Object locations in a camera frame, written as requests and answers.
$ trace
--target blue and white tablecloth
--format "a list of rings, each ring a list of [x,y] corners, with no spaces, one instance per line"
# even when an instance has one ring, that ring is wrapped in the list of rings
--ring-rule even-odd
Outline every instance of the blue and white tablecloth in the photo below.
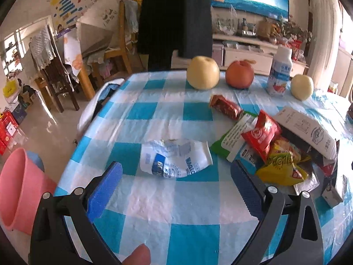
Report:
[[[94,224],[121,261],[145,243],[151,250],[152,264],[231,264],[258,220],[249,214],[231,179],[230,163],[212,154],[213,165],[197,174],[161,178],[139,168],[141,144],[189,138],[211,145],[233,124],[209,108],[211,94],[222,94],[253,113],[264,109],[274,115],[289,105],[317,119],[341,140],[338,166],[350,181],[345,200],[333,209],[322,197],[315,201],[327,263],[353,227],[353,126],[346,118],[349,102],[322,91],[305,102],[296,100],[289,90],[284,98],[272,98],[266,93],[266,82],[267,77],[256,76],[249,90],[234,90],[221,73],[215,88],[197,91],[186,81],[185,71],[133,75],[90,125],[61,177],[56,195],[86,187],[112,161],[118,161],[123,166],[123,178]],[[67,221],[78,252],[88,258],[72,222]],[[274,254],[285,222],[286,216],[282,216],[265,259]]]

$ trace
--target crumpled white packaging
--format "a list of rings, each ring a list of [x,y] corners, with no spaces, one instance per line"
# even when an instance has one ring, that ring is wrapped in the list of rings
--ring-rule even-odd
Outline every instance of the crumpled white packaging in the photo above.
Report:
[[[142,171],[166,178],[181,178],[213,165],[207,142],[152,140],[141,146]]]

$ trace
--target chair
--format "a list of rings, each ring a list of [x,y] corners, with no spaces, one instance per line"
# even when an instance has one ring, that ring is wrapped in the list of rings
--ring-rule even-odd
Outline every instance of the chair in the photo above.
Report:
[[[77,103],[74,93],[72,92],[72,88],[68,81],[68,75],[66,74],[66,70],[61,62],[58,50],[56,49],[56,45],[48,25],[47,25],[47,28],[50,34],[51,44],[54,49],[54,53],[56,57],[54,57],[51,63],[47,65],[44,69],[42,69],[40,72],[42,73],[45,81],[47,82],[49,92],[52,95],[58,107],[59,112],[62,113],[64,111],[64,108],[62,107],[62,104],[58,96],[60,94],[65,94],[65,93],[69,94],[71,101],[73,103],[73,106],[75,107],[75,110],[79,110],[80,107]],[[61,83],[63,88],[59,91],[56,91],[54,88],[54,85],[56,85],[58,82]]]
[[[128,59],[128,53],[126,51],[126,43],[125,43],[125,5],[123,0],[119,2],[119,18],[118,18],[118,26],[119,26],[119,47],[115,49],[107,49],[104,54],[104,60],[121,56],[124,62],[126,71],[129,75],[132,75],[132,69],[130,65],[130,61]],[[98,63],[92,64],[92,75],[97,79],[98,86],[101,87],[104,84],[102,76],[99,74],[99,65]]]

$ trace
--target pink bucket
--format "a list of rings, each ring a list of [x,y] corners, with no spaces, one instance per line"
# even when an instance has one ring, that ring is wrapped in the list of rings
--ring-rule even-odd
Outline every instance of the pink bucket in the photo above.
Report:
[[[8,157],[0,174],[0,216],[8,230],[32,233],[39,201],[56,183],[28,157],[23,148]]]

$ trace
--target orange flower print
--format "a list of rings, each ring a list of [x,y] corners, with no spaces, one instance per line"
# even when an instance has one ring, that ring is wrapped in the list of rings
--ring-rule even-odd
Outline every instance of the orange flower print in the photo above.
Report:
[[[72,66],[73,66],[76,70],[80,70],[80,69],[82,69],[82,64],[83,64],[82,55],[81,55],[81,54],[78,54],[78,55],[76,56],[76,59],[72,62]]]

